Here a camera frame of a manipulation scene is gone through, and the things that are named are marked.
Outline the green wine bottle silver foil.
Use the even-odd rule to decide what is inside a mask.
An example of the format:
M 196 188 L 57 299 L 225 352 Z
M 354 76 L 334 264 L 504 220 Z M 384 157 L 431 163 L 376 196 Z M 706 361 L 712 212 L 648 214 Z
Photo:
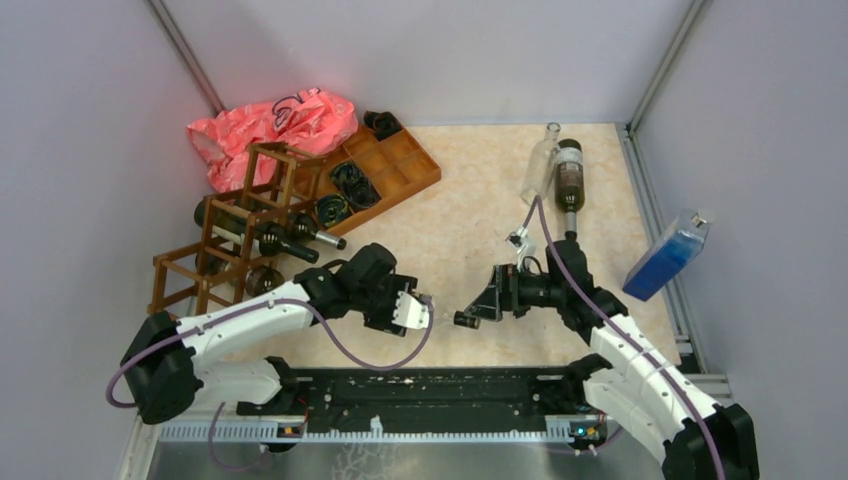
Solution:
M 337 250 L 344 250 L 347 247 L 347 241 L 344 238 L 322 230 L 317 222 L 305 213 L 289 215 L 286 220 L 286 232 L 289 237 L 297 241 L 316 240 Z

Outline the clear glass bottle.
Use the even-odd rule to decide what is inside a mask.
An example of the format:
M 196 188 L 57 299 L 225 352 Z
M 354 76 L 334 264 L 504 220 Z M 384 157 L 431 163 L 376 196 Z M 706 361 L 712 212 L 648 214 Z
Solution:
M 531 151 L 520 190 L 520 198 L 527 205 L 531 205 L 536 196 L 542 199 L 547 196 L 552 181 L 560 132 L 561 125 L 559 123 L 548 123 L 543 138 L 534 145 Z

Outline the green wine bottle silver neck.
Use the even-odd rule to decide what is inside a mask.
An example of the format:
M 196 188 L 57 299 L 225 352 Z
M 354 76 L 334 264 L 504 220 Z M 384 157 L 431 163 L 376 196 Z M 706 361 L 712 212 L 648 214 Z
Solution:
M 284 282 L 285 277 L 280 271 L 260 265 L 248 273 L 244 291 L 250 297 L 257 297 L 278 288 Z

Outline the green wine bottle black neck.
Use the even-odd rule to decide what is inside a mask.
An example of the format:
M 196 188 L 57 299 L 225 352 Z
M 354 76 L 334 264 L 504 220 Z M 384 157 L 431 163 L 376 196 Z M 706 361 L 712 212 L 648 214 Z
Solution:
M 213 234 L 235 245 L 244 245 L 247 229 L 247 220 L 245 218 L 217 207 L 212 207 L 210 214 Z M 284 227 L 275 222 L 260 223 L 256 227 L 252 246 L 262 256 L 274 257 L 280 254 L 288 254 L 310 264 L 315 264 L 320 256 L 317 250 L 294 242 L 287 235 Z

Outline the blue liquid square bottle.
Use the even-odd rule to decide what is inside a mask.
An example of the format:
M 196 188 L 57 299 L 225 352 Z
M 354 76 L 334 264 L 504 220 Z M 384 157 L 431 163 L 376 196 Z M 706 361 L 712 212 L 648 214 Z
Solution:
M 622 290 L 642 301 L 653 297 L 704 249 L 716 214 L 682 209 L 628 272 Z

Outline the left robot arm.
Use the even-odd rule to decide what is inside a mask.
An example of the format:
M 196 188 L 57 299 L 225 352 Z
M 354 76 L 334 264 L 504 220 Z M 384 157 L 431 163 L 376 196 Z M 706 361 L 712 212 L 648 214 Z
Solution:
M 416 293 L 416 278 L 398 274 L 396 266 L 388 249 L 371 243 L 348 260 L 309 268 L 264 294 L 212 313 L 180 319 L 166 311 L 153 313 L 110 379 L 107 401 L 135 409 L 147 425 L 226 403 L 288 413 L 298 404 L 300 388 L 284 359 L 228 362 L 226 356 L 272 336 L 325 326 L 350 312 L 384 331 L 429 331 L 429 301 Z M 127 403 L 114 395 L 120 379 L 132 396 Z

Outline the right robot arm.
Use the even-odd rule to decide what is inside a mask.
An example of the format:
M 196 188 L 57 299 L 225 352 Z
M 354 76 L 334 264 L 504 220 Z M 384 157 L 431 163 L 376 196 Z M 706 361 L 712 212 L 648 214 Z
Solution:
M 608 414 L 660 464 L 666 479 L 758 479 L 753 420 L 739 404 L 722 405 L 669 362 L 610 291 L 595 285 L 575 237 L 545 249 L 548 269 L 494 266 L 483 292 L 454 322 L 478 328 L 506 313 L 557 311 L 589 346 L 571 362 L 559 395 L 576 412 Z

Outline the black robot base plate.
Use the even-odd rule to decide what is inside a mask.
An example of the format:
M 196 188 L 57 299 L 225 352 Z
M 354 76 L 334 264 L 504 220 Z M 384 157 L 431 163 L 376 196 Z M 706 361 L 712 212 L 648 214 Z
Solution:
M 564 418 L 564 433 L 605 440 L 612 422 L 578 403 L 565 377 L 563 367 L 297 369 L 270 401 L 236 412 L 303 417 L 309 433 L 362 432 L 372 418 L 390 434 L 542 433 Z

